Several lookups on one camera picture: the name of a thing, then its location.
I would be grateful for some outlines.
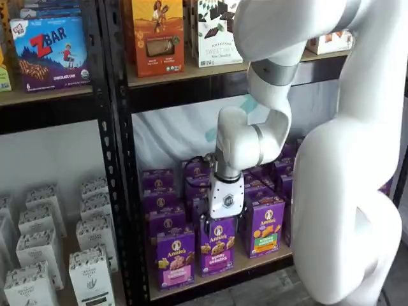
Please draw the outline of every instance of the gray tile floor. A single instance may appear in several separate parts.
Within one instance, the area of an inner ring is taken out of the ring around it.
[[[407,305],[408,247],[401,245],[388,275],[385,292],[391,306]],[[294,267],[197,298],[179,306],[318,306],[302,286]],[[386,306],[381,296],[377,306]]]

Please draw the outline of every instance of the purple snack box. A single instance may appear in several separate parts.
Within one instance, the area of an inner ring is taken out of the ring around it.
[[[246,227],[240,232],[249,258],[279,250],[284,208],[276,194],[248,205]]]
[[[143,208],[145,213],[178,204],[176,192],[172,187],[147,189],[143,192]]]
[[[233,269],[235,218],[212,220],[205,231],[205,218],[200,220],[198,252],[202,277]]]
[[[205,186],[208,186],[210,183],[210,176],[207,174],[201,174],[197,175],[195,177],[187,177],[186,178],[191,184],[196,185],[196,186],[203,186],[203,188],[197,188],[190,186],[186,182],[186,199],[191,200],[195,198],[204,198],[207,195],[208,188]]]
[[[292,198],[292,175],[283,174],[277,179],[277,192],[285,199],[290,200]]]
[[[143,189],[173,187],[174,176],[172,169],[158,169],[143,171]]]
[[[244,185],[244,191],[245,195],[247,196],[253,196],[255,194],[259,193],[269,193],[272,190],[268,188],[267,186],[272,188],[273,190],[275,189],[275,184],[271,181],[270,178],[268,177],[263,177],[262,182],[260,180],[253,180],[252,182],[245,183]]]
[[[198,158],[193,159],[188,165],[188,161],[181,162],[181,168],[185,177],[196,177],[198,175],[209,175],[211,172],[210,165],[208,163],[202,163]]]
[[[190,225],[157,235],[156,248],[161,290],[194,282],[194,231]]]
[[[280,160],[274,161],[272,163],[272,176],[274,180],[277,180],[277,178],[279,178],[283,174],[292,174],[294,163],[294,157],[285,157]]]
[[[184,226],[186,226],[186,212],[181,206],[165,207],[149,213],[149,236],[152,244],[156,244],[158,233]]]

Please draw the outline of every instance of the white carton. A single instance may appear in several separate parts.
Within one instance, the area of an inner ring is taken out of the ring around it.
[[[16,237],[20,236],[18,232],[18,207],[12,196],[0,196],[0,217],[7,217],[15,228]]]
[[[41,261],[48,263],[50,277],[56,290],[64,289],[66,278],[59,239],[55,231],[51,229],[22,235],[17,244],[17,257],[21,266]]]
[[[76,237],[82,251],[104,245],[112,272],[118,271],[117,251],[111,226],[107,217],[97,216],[92,220],[79,221],[76,225]]]
[[[240,0],[193,1],[196,11],[198,66],[220,66],[242,62],[234,42],[233,23]]]
[[[339,31],[309,40],[306,48],[316,54],[350,50],[353,36],[349,31]]]
[[[10,306],[59,306],[46,261],[8,272],[4,292]]]
[[[0,217],[0,252],[7,264],[7,269],[19,267],[15,254],[17,239],[13,234],[13,226],[8,218]]]
[[[78,306],[115,305],[112,280],[103,246],[69,255],[69,276]]]
[[[66,237],[65,215],[63,207],[58,202],[57,184],[46,185],[45,187],[32,189],[28,192],[25,200],[27,208],[33,208],[39,204],[49,203],[52,205],[53,215],[55,216],[56,226],[59,227],[59,233]]]
[[[97,193],[109,193],[106,177],[97,177],[81,184],[81,197],[83,199],[90,198]]]
[[[50,204],[40,204],[22,212],[20,214],[20,220],[18,221],[18,228],[20,229],[21,235],[33,234],[37,231],[45,230],[55,230],[58,233],[59,228],[55,227],[52,211]]]

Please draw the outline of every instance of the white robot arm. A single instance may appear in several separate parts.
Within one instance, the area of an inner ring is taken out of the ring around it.
[[[219,114],[211,217],[242,209],[240,170],[273,161],[291,123],[286,95],[308,39],[348,28],[356,42],[340,76],[338,113],[295,161],[292,239],[298,274],[317,301],[373,306],[395,257],[401,219],[377,190],[398,163],[408,58],[406,0],[242,0],[234,36],[249,93],[271,109],[248,126]]]

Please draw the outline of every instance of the orange snack box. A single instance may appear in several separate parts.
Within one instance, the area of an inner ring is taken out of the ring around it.
[[[133,0],[138,77],[184,70],[182,0]]]

